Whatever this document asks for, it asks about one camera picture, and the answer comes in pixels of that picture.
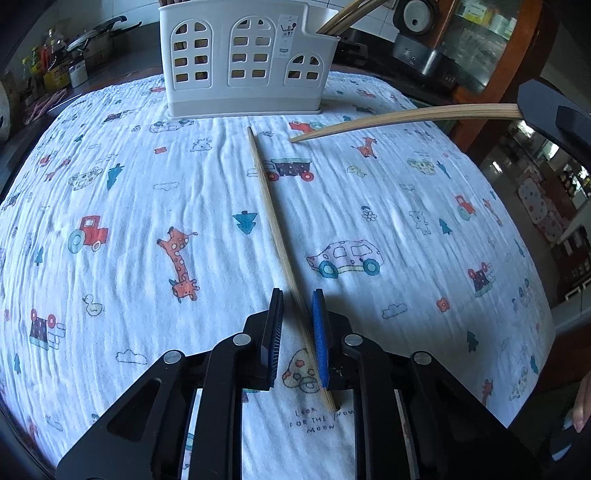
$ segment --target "red tractor print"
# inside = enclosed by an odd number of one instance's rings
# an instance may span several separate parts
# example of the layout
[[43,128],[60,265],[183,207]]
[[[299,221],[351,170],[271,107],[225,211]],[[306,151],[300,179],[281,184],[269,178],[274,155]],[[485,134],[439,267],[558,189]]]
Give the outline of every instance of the red tractor print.
[[89,215],[82,217],[80,228],[74,230],[68,238],[68,250],[78,253],[83,245],[89,245],[96,252],[102,244],[107,243],[108,228],[99,228],[100,216]]
[[456,195],[456,201],[458,204],[457,212],[464,220],[470,220],[470,215],[476,215],[476,209],[470,202],[465,201],[462,195]]
[[303,124],[302,122],[290,122],[290,127],[292,130],[299,130],[304,134],[309,134],[314,130],[323,128],[324,125],[318,122],[310,122],[309,124]]

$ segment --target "person's hand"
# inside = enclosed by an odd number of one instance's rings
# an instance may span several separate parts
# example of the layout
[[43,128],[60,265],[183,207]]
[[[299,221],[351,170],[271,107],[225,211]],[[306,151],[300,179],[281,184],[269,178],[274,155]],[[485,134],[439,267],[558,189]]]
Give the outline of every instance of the person's hand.
[[573,423],[577,433],[581,433],[589,416],[591,416],[591,372],[582,380],[574,401]]

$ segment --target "bedsheet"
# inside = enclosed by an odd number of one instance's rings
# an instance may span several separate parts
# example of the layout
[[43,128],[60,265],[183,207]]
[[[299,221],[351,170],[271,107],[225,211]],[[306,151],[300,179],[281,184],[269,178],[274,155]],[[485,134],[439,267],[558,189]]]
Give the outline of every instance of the bedsheet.
[[[413,108],[386,83],[331,72],[322,108],[171,121],[155,76],[85,95],[45,132],[0,207],[0,395],[49,463],[165,351],[211,349],[287,291],[247,126],[308,300],[322,288],[387,351],[430,351],[512,421],[554,327],[503,204],[432,122],[289,143]],[[352,479],[352,399],[324,409],[286,301],[275,388],[243,394],[244,477]]]

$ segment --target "glass cabinet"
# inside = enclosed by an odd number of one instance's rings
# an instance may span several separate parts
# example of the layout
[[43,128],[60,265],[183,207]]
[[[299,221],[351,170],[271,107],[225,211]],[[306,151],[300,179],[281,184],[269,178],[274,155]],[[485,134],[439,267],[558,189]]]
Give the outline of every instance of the glass cabinet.
[[437,46],[462,67],[458,83],[474,94],[488,85],[517,25],[522,0],[465,0],[456,4]]

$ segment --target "cartoon car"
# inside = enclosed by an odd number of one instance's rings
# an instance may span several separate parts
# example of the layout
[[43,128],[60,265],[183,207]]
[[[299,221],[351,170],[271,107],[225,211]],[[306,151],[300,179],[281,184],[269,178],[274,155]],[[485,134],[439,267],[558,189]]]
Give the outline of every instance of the cartoon car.
[[456,195],[456,201],[458,204],[457,212],[464,220],[470,220],[470,215],[476,215],[476,209],[471,203],[465,201],[462,195]]
[[89,215],[82,217],[80,228],[74,230],[68,238],[68,250],[73,254],[82,249],[82,245],[90,245],[96,252],[102,244],[107,242],[108,228],[99,228],[100,216]]
[[153,134],[158,134],[160,132],[174,132],[186,125],[193,125],[195,120],[178,120],[173,122],[156,122],[150,125],[150,131]]
[[377,275],[384,264],[378,248],[367,240],[347,240],[330,244],[315,257],[307,257],[312,270],[324,278],[337,278],[340,273],[364,271],[367,275]]
[[50,347],[58,350],[60,338],[66,337],[66,325],[58,323],[52,313],[47,316],[47,320],[38,317],[35,309],[31,310],[31,322],[29,342],[44,350],[49,350]]
[[474,282],[476,297],[482,297],[492,288],[492,282],[495,281],[495,276],[492,274],[492,264],[486,262],[480,264],[480,270],[468,269],[468,277]]
[[309,158],[273,158],[270,162],[264,161],[263,166],[267,171],[269,181],[277,181],[279,177],[297,176],[300,176],[304,181],[312,181],[314,174],[310,171],[310,163]]

